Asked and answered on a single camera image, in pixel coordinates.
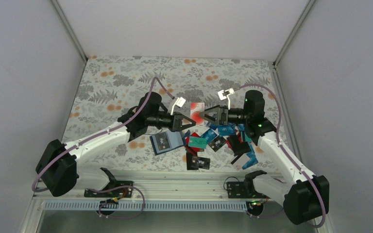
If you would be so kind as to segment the dark blue card holder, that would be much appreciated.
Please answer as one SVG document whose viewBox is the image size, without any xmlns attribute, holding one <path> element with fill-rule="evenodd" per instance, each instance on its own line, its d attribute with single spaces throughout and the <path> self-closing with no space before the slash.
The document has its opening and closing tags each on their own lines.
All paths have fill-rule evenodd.
<svg viewBox="0 0 373 233">
<path fill-rule="evenodd" d="M 185 145 L 185 139 L 181 132 L 166 131 L 150 136 L 155 155 L 160 155 Z"/>
</svg>

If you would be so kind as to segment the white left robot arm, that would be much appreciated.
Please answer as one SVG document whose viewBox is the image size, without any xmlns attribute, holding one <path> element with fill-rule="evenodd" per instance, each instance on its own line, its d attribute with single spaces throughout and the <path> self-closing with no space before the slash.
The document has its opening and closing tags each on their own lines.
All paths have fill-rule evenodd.
<svg viewBox="0 0 373 233">
<path fill-rule="evenodd" d="M 67 143 L 58 139 L 51 141 L 35 168 L 38 177 L 33 183 L 34 192 L 49 191 L 52 196 L 59 197 L 74 188 L 82 188 L 97 190 L 105 197 L 112 195 L 116 183 L 106 170 L 101 167 L 85 169 L 84 163 L 104 150 L 135 140 L 149 127 L 181 132 L 195 126 L 194 120 L 174 110 L 184 103 L 184 98 L 174 98 L 170 108 L 166 108 L 161 95 L 147 93 L 137 106 L 105 129 Z"/>
</svg>

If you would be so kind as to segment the black logo card with chip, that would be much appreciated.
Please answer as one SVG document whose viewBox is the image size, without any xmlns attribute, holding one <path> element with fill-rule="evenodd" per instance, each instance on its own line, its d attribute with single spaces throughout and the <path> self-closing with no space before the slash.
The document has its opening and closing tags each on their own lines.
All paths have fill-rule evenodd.
<svg viewBox="0 0 373 233">
<path fill-rule="evenodd" d="M 170 143 L 166 133 L 157 134 L 155 137 L 158 150 L 166 150 L 170 148 Z"/>
</svg>

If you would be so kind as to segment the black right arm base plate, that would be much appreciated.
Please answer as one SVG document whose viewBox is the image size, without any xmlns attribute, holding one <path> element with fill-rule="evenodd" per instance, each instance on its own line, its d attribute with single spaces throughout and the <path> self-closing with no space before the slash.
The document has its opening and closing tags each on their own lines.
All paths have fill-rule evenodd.
<svg viewBox="0 0 373 233">
<path fill-rule="evenodd" d="M 251 199 L 256 196 L 246 189 L 243 182 L 227 182 L 226 190 L 229 199 Z"/>
</svg>

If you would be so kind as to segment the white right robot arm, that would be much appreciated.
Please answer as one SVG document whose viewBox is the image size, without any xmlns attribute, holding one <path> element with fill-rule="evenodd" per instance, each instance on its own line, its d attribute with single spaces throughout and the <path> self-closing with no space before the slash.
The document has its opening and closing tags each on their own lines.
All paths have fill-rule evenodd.
<svg viewBox="0 0 373 233">
<path fill-rule="evenodd" d="M 321 218 L 321 227 L 329 212 L 329 181 L 317 176 L 281 141 L 279 130 L 265 116 L 265 100 L 257 90 L 247 91 L 242 108 L 217 105 L 200 113 L 204 120 L 220 125 L 243 124 L 246 134 L 263 150 L 284 178 L 280 182 L 267 172 L 255 171 L 244 178 L 244 193 L 255 198 L 263 194 L 283 207 L 295 225 Z"/>
</svg>

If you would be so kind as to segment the white floral VIP card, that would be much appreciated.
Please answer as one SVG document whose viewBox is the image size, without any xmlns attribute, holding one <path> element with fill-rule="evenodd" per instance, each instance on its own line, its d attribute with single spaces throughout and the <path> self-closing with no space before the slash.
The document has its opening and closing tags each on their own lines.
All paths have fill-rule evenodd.
<svg viewBox="0 0 373 233">
<path fill-rule="evenodd" d="M 190 104 L 190 118 L 196 122 L 196 125 L 203 125 L 204 119 L 200 117 L 200 113 L 205 110 L 203 102 L 192 102 Z"/>
</svg>

